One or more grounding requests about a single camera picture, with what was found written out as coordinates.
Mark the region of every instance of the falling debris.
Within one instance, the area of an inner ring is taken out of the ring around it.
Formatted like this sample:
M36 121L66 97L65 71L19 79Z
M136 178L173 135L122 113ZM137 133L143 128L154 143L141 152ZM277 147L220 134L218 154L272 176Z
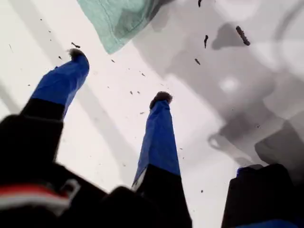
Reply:
M209 39L208 35L205 36L205 39L204 39L204 44L205 44L205 48L207 47L207 40Z
M73 42L71 43L72 45L74 45L76 48L80 48L79 45L74 44Z
M241 29L240 26L237 26L236 28L237 30L237 33L240 35L240 37L242 38L243 42L245 45L249 46L250 45L250 42L248 41L247 37L245 36L245 33L244 31Z
M198 59L197 59L197 58L195 59L195 62L197 62L197 64L199 64L199 65L200 65L200 62L198 61Z
M14 53L14 52L13 52L13 49L11 49L11 45L10 45L10 44L9 44L9 47L10 47L10 50L12 51L12 53Z

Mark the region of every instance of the dark debris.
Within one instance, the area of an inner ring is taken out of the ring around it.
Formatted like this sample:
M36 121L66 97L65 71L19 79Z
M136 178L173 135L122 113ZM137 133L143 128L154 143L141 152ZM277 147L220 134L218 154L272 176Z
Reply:
M208 41L208 39L209 39L209 36L206 35L206 36L205 36L205 39L204 39L205 49L206 49L206 47L207 47L207 41Z
M239 36L242 38L243 42L245 45L249 46L250 42L248 41L247 37L245 36L244 31L241 29L240 26L236 27L237 33L239 34Z
M199 64L199 65L200 65L200 62L198 61L198 59L197 59L197 58L195 59L195 62L196 62L197 64Z
M72 45L74 45L76 48L80 48L79 45L74 44L73 42L71 43Z

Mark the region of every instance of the red stripe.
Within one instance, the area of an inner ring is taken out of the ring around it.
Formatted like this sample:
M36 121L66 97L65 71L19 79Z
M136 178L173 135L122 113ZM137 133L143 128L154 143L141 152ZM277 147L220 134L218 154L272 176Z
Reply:
M67 198L57 193L53 192L52 190L35 184L20 184L20 185L9 185L9 186L0 186L0 196L6 195L14 195L14 194L22 194L22 193L34 193L34 194L43 194L49 196L56 196L61 198Z

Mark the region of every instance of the green cloth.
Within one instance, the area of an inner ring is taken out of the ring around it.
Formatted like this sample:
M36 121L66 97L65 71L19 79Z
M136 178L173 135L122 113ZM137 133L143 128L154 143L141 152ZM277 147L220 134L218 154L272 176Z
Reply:
M168 0L77 0L94 25L105 50L122 48Z

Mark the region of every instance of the blue fabric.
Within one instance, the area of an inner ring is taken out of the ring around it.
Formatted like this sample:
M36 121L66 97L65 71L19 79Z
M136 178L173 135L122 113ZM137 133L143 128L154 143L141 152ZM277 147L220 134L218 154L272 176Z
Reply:
M266 222L238 226L236 228L298 228L298 226L288 221L275 219Z
M65 106L65 113L89 73L85 56L78 56L44 75L31 98L39 98Z
M156 102L150 111L134 181L137 181L148 164L176 175L181 174L167 101Z

